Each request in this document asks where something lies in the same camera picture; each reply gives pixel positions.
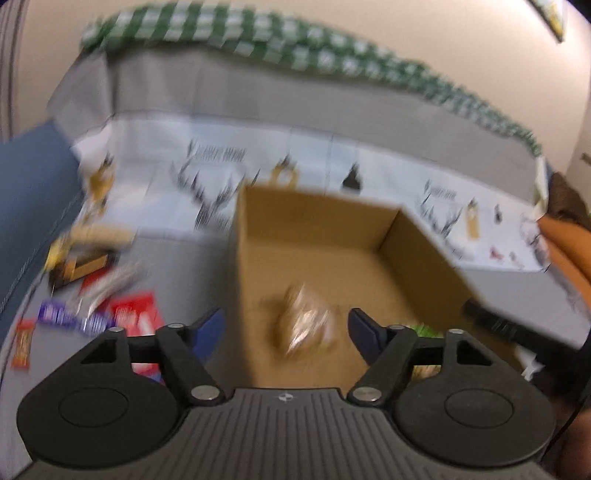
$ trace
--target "clear plastic package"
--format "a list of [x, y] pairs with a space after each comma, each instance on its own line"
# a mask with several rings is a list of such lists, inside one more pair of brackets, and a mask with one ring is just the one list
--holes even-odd
[[307, 284], [292, 285], [278, 321], [277, 339], [286, 355], [329, 349], [335, 342], [335, 317], [330, 306]]

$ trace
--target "snack wrapper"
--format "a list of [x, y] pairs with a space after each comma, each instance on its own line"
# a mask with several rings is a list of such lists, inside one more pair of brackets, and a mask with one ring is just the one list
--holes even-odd
[[14, 338], [14, 356], [11, 362], [12, 368], [29, 370], [34, 329], [35, 320], [21, 320], [17, 325], [17, 334]]
[[286, 355], [330, 348], [336, 339], [335, 317], [326, 301], [303, 283], [285, 294], [278, 321], [278, 346]]
[[66, 329], [79, 330], [86, 335], [97, 336], [103, 333], [107, 328], [114, 327], [115, 320], [107, 315], [94, 312], [84, 319], [77, 319], [65, 304], [46, 300], [39, 308], [39, 317], [37, 322], [63, 327]]
[[[125, 328], [128, 336], [154, 335], [164, 326], [152, 292], [114, 299], [108, 308], [117, 325]], [[147, 377], [159, 373], [158, 364], [132, 364], [131, 367], [135, 373]]]

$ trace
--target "cardboard box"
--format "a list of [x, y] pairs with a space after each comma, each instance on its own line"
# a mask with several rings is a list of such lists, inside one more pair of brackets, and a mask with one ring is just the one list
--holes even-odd
[[[235, 218], [239, 282], [238, 335], [243, 367], [255, 387], [340, 387], [367, 370], [347, 332], [360, 307], [382, 325], [426, 323], [475, 333], [460, 309], [472, 292], [398, 209], [322, 194], [249, 186]], [[331, 305], [337, 342], [330, 351], [286, 358], [274, 342], [283, 298], [303, 281]], [[480, 332], [497, 354], [518, 365], [511, 346]]]

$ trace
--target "orange object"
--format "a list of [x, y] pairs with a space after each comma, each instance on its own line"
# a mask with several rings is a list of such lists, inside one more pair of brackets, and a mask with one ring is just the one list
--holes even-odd
[[591, 232], [583, 227], [544, 215], [538, 220], [546, 240], [553, 242], [591, 282]]
[[12, 357], [12, 368], [29, 370], [31, 356], [31, 341], [35, 320], [21, 320], [17, 325], [17, 334], [14, 338], [14, 356]]
[[558, 267], [564, 276], [570, 280], [573, 287], [579, 291], [584, 302], [591, 309], [591, 284], [560, 248], [551, 240], [546, 239], [546, 243], [548, 244], [548, 250], [550, 250], [552, 264]]

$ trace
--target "sticker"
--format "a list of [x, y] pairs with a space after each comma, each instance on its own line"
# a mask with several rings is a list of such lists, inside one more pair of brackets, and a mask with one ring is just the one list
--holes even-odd
[[491, 247], [491, 258], [500, 262], [503, 260], [503, 258], [505, 258], [505, 256], [499, 253], [495, 247]]
[[471, 240], [480, 238], [480, 227], [478, 223], [478, 204], [472, 199], [466, 208], [466, 233]]
[[354, 163], [349, 170], [349, 174], [343, 180], [342, 186], [344, 189], [361, 191], [361, 179], [359, 178], [359, 164]]
[[495, 223], [499, 225], [503, 221], [503, 212], [501, 212], [501, 207], [497, 203], [495, 205]]
[[271, 170], [271, 179], [269, 183], [271, 185], [278, 185], [282, 183], [283, 178], [287, 177], [287, 187], [295, 189], [300, 173], [297, 171], [296, 163], [291, 159], [289, 155], [280, 161], [273, 170]]
[[517, 258], [517, 255], [515, 255], [515, 252], [511, 252], [509, 254], [509, 258], [511, 259], [511, 263], [513, 263], [513, 265], [515, 265], [520, 270], [525, 268], [525, 265], [519, 261], [519, 258]]

